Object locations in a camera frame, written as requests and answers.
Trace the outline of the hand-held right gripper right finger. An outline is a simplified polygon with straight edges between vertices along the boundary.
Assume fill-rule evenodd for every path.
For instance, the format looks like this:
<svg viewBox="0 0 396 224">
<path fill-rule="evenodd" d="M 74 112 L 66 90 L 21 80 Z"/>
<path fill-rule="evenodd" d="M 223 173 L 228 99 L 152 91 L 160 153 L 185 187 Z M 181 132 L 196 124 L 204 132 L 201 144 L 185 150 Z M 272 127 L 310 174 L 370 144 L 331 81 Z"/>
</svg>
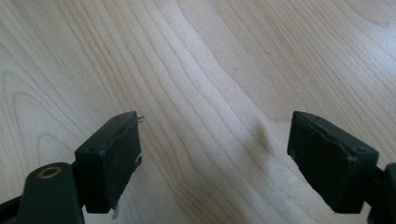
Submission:
<svg viewBox="0 0 396 224">
<path fill-rule="evenodd" d="M 326 119 L 295 111 L 287 153 L 334 212 L 361 211 L 363 186 L 375 169 L 378 151 Z"/>
</svg>

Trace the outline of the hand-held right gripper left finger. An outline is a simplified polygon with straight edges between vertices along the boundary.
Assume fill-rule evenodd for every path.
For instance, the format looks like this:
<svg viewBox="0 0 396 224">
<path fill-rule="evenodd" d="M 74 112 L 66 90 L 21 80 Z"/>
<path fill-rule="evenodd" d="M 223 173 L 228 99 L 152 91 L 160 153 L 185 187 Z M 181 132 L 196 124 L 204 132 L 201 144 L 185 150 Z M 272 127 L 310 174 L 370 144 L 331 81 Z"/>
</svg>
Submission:
<svg viewBox="0 0 396 224">
<path fill-rule="evenodd" d="M 108 120 L 75 151 L 75 171 L 88 213 L 116 209 L 120 196 L 142 162 L 135 111 Z"/>
</svg>

